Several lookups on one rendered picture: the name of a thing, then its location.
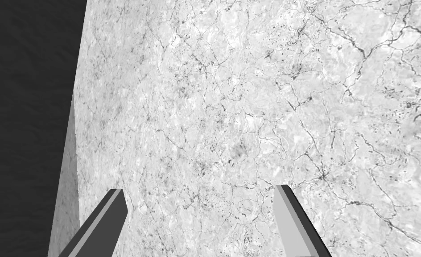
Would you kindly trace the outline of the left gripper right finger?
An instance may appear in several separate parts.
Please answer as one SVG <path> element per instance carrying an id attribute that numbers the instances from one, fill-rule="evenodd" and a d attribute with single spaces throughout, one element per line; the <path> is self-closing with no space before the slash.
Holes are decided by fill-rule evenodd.
<path id="1" fill-rule="evenodd" d="M 288 185 L 276 185 L 273 210 L 286 257 L 332 257 Z"/>

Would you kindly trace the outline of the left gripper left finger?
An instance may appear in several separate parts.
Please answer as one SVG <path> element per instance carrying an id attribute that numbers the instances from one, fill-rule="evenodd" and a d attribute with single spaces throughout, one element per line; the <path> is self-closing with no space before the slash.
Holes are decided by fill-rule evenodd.
<path id="1" fill-rule="evenodd" d="M 111 189 L 58 257 L 112 257 L 128 208 L 122 189 Z"/>

